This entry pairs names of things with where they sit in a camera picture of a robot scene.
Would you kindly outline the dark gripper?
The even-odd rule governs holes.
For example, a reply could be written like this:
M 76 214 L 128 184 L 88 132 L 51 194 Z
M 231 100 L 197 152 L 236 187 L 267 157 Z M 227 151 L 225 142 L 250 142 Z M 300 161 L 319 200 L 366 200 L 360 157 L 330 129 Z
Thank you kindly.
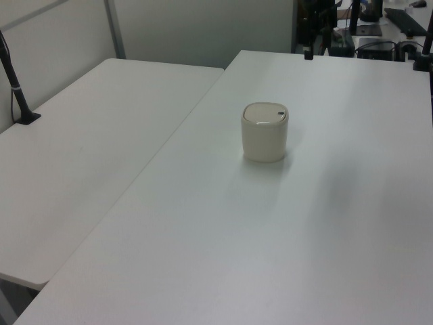
M 313 60 L 313 34 L 309 19 L 329 17 L 322 28 L 322 50 L 324 56 L 332 47 L 332 37 L 334 32 L 334 20 L 337 20 L 338 2 L 334 0 L 301 0 L 299 1 L 304 12 L 302 19 L 303 50 L 305 60 Z

